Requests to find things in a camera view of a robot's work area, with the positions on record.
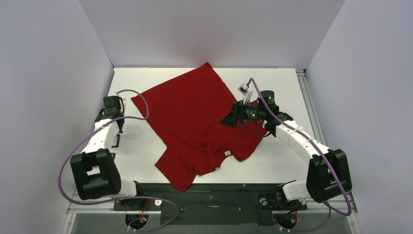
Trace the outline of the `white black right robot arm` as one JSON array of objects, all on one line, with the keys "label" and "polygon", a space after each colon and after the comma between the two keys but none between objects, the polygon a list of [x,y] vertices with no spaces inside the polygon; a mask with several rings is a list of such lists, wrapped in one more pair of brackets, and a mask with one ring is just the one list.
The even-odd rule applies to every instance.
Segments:
[{"label": "white black right robot arm", "polygon": [[305,198],[323,203],[351,191],[348,160],[343,150],[332,150],[299,129],[289,114],[279,110],[273,91],[261,91],[255,103],[245,99],[234,102],[220,123],[237,127],[251,121],[288,144],[308,165],[305,180],[287,182],[275,194],[275,203],[279,207],[287,208],[294,200]]}]

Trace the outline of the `red t-shirt garment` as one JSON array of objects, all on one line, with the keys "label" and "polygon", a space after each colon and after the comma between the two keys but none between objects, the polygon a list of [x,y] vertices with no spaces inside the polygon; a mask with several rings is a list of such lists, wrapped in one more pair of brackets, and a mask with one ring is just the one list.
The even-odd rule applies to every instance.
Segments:
[{"label": "red t-shirt garment", "polygon": [[178,191],[219,168],[225,151],[244,161],[261,142],[266,130],[253,122],[236,128],[220,124],[235,100],[209,63],[132,98],[167,147],[156,168]]}]

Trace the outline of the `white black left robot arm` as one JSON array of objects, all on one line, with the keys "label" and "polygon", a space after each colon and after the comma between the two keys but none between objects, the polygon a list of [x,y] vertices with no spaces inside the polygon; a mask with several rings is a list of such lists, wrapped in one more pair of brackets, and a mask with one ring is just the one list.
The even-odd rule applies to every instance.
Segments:
[{"label": "white black left robot arm", "polygon": [[134,210],[145,204],[144,194],[138,191],[135,181],[121,179],[111,148],[118,147],[123,132],[124,99],[119,96],[103,98],[104,107],[94,121],[95,134],[86,147],[71,156],[70,166],[80,199],[92,200],[103,197],[126,198]]}]

